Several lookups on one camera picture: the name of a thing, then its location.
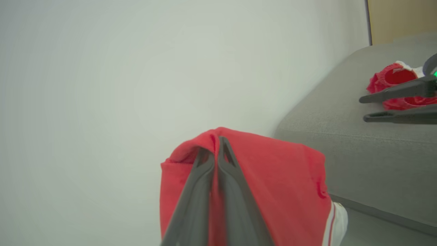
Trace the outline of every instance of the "red stripe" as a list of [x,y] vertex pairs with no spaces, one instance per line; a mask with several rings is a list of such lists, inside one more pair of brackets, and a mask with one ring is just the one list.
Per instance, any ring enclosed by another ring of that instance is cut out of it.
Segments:
[[328,246],[331,246],[332,227],[334,225],[334,220],[335,220],[335,205],[334,205],[334,203],[332,203],[332,205],[334,206],[334,216],[332,217],[331,229],[329,230],[329,242],[328,242]]

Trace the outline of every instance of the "red cloth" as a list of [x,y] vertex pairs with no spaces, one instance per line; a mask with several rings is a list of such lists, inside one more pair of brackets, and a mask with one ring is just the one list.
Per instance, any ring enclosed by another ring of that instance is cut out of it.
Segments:
[[[413,71],[404,69],[404,67],[399,63],[393,63],[384,68],[381,72],[375,73],[375,75],[370,79],[370,84],[367,87],[367,90],[373,94],[413,79],[417,79],[417,75]],[[434,103],[437,103],[437,97],[423,98],[420,96],[393,98],[383,102],[386,110],[412,109]]]
[[[165,234],[198,148],[213,152],[217,163],[219,136],[229,140],[276,246],[322,245],[331,210],[323,154],[302,144],[226,128],[209,130],[182,143],[161,164],[161,235]],[[217,170],[214,175],[209,245],[225,246]]]

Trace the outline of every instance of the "white wall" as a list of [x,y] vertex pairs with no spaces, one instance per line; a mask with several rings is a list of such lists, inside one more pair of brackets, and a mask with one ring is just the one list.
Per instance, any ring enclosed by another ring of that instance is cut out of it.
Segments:
[[363,0],[0,2],[0,245],[158,245],[160,162],[271,136],[368,45]]

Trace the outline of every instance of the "couch cushion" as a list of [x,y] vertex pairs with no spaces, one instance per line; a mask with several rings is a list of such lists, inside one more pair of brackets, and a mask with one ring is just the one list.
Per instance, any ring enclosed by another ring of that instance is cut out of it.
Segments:
[[275,137],[326,156],[330,193],[437,226],[437,125],[366,123],[381,104],[360,104],[375,72],[397,60],[422,66],[437,44],[361,49],[338,65],[280,123]]

